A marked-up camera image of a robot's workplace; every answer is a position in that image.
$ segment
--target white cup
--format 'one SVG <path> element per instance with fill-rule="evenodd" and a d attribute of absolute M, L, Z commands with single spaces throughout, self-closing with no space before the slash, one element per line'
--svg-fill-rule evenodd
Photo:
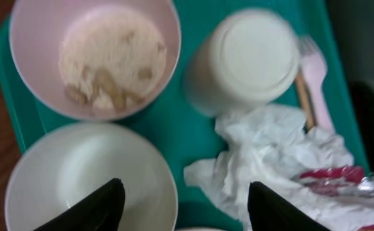
<path fill-rule="evenodd" d="M 206 116 L 264 105 L 283 94 L 298 74 L 298 39 L 269 10 L 227 17 L 204 41 L 183 79 L 187 100 Z"/>

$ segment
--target wooden chopstick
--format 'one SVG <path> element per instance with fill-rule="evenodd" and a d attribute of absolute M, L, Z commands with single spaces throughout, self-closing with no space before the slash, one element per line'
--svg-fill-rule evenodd
<path fill-rule="evenodd" d="M 312 111 L 311 103 L 309 100 L 308 88 L 303 79 L 302 71 L 298 73 L 295 78 L 296 91 L 298 93 L 298 98 L 301 103 L 303 111 L 307 114 L 307 131 L 316 125 L 314 113 Z"/>

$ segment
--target white plate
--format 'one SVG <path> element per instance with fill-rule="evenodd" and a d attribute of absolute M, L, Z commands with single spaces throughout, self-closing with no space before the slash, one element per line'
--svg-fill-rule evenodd
<path fill-rule="evenodd" d="M 126 128 L 98 123 L 58 129 L 25 153 L 7 187 L 7 229 L 33 230 L 114 177 L 126 190 L 120 231 L 173 230 L 178 198 L 161 153 Z"/>

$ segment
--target bowl rim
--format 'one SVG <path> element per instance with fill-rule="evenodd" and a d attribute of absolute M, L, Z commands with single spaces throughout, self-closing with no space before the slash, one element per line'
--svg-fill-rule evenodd
<path fill-rule="evenodd" d="M 158 155 L 157 158 L 161 159 L 164 162 L 165 169 L 166 169 L 166 172 L 169 175 L 169 178 L 170 178 L 170 181 L 171 181 L 171 186 L 172 186 L 172 189 L 173 189 L 173 192 L 174 192 L 174 198 L 175 198 L 174 203 L 173 203 L 174 204 L 174 220 L 173 220 L 173 225 L 172 225 L 172 229 L 171 229 L 171 230 L 174 230 L 175 225 L 176 225 L 176 220 L 177 220 L 177 217 L 178 217 L 178 190 L 177 190 L 177 186 L 176 186 L 176 183 L 175 183 L 173 172 L 171 171 L 167 160 L 164 158 L 161 151 L 158 150 L 158 148 L 154 146 L 154 144 L 152 144 L 149 140 L 147 140 L 143 136 L 139 135 L 138 133 L 134 132 L 133 130 L 131 130 L 131 129 L 125 127 L 125 126 L 121 126 L 119 124 L 102 123 L 102 122 L 79 122 L 79 123 L 73 123 L 73 124 L 68 124 L 68 125 L 65 125 L 65 126 L 61 126 L 57 129 L 49 132 L 48 134 L 44 135 L 43 137 L 41 137 L 36 142 L 34 142 L 34 144 L 32 144 L 26 150 L 26 152 L 24 154 L 22 154 L 21 158 L 19 159 L 19 161 L 16 163 L 15 167 L 13 168 L 13 171 L 10 175 L 10 179 L 8 180 L 8 183 L 7 183 L 7 186 L 6 186 L 6 192 L 5 192 L 5 196 L 4 196 L 4 219 L 6 221 L 7 230 L 12 231 L 11 228 L 10 228 L 9 221 L 8 221 L 8 216 L 9 216 L 9 214 L 8 214 L 9 213 L 8 204 L 9 204 L 9 201 L 10 201 L 11 188 L 12 188 L 12 185 L 15 183 L 15 177 L 17 176 L 21 167 L 25 163 L 26 159 L 30 155 L 32 155 L 32 153 L 33 153 L 32 150 L 36 149 L 38 147 L 38 145 L 40 145 L 45 139 L 48 139 L 49 137 L 54 137 L 58 133 L 60 133 L 64 130 L 71 130 L 75 127 L 81 127 L 81 126 L 111 126 L 111 127 L 114 127 L 115 129 L 120 130 L 121 132 L 129 133 L 132 136 L 137 137 L 140 141 L 149 144 L 152 149 L 157 151 L 157 154 L 160 154 L 160 155 Z"/>
<path fill-rule="evenodd" d="M 21 2 L 22 1 L 23 0 L 16 0 L 16 2 L 14 3 L 14 6 L 13 6 L 13 10 L 10 13 L 10 25 L 9 25 L 8 40 L 9 40 L 9 43 L 10 43 L 10 52 L 12 54 L 12 59 L 13 59 L 13 62 L 14 62 L 14 66 L 17 70 L 17 73 L 21 77 L 21 80 L 23 81 L 25 86 L 27 86 L 28 90 L 34 95 L 34 97 L 37 98 L 41 103 L 43 103 L 46 107 L 50 108 L 54 112 L 56 112 L 56 113 L 58 113 L 62 116 L 65 116 L 65 117 L 68 117 L 68 118 L 71 118 L 71 119 L 80 120 L 80 121 L 116 121 L 116 120 L 120 120 L 120 119 L 125 119 L 125 118 L 128 118 L 128 117 L 132 116 L 132 115 L 135 115 L 136 113 L 138 113 L 138 112 L 144 110 L 145 108 L 147 108 L 148 106 L 150 106 L 159 97 L 159 95 L 161 95 L 161 93 L 168 86 L 169 82 L 172 80 L 172 78 L 174 76 L 174 72 L 175 72 L 175 70 L 178 66 L 178 61 L 180 59 L 180 55 L 181 55 L 182 31 L 181 31 L 180 17 L 178 15 L 178 12 L 176 10 L 176 7 L 175 7 L 174 3 L 170 0 L 166 0 L 168 6 L 170 7 L 171 14 L 173 15 L 174 20 L 176 21 L 179 46 L 178 46 L 178 51 L 177 51 L 177 55 L 176 55 L 176 60 L 175 60 L 174 66 L 173 66 L 173 68 L 170 72 L 170 75 L 168 76 L 168 78 L 165 79 L 165 81 L 163 81 L 162 84 L 159 84 L 157 86 L 157 88 L 155 90 L 153 90 L 151 97 L 149 97 L 147 100 L 145 100 L 143 103 L 141 103 L 137 107 L 131 107 L 128 110 L 125 110 L 123 113 L 120 113 L 118 115 L 106 116 L 106 117 L 97 117 L 96 115 L 85 115 L 85 114 L 79 115 L 79 114 L 73 114 L 73 113 L 70 113 L 70 112 L 63 112 L 63 111 L 57 109 L 52 103 L 43 100 L 43 98 L 41 98 L 39 96 L 38 92 L 35 91 L 35 89 L 24 79 L 24 76 L 20 72 L 19 65 L 17 63 L 17 59 L 14 55 L 13 31 L 14 31 L 14 27 L 15 27 L 15 22 L 17 20 L 17 14 L 21 10 Z"/>

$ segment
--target teal tray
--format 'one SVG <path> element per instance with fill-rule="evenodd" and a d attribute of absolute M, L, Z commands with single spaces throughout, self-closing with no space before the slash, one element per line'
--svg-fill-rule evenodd
<path fill-rule="evenodd" d="M 297 34 L 310 34 L 328 62 L 323 91 L 336 131 L 344 136 L 355 163 L 368 163 L 356 125 L 324 0 L 174 0 L 182 26 L 182 50 L 173 79 L 147 110 L 118 123 L 149 139 L 164 155 L 176 180 L 180 210 L 177 227 L 242 230 L 238 221 L 218 211 L 197 188 L 186 187 L 183 168 L 201 158 L 214 158 L 226 144 L 214 132 L 214 120 L 195 112 L 184 100 L 181 76 L 190 56 L 217 23 L 236 10 L 270 8 L 288 20 Z M 8 42 L 9 21 L 0 29 L 0 84 L 22 153 L 56 128 L 75 123 L 52 111 L 29 92 L 18 75 Z M 292 86 L 276 102 L 298 106 Z"/>

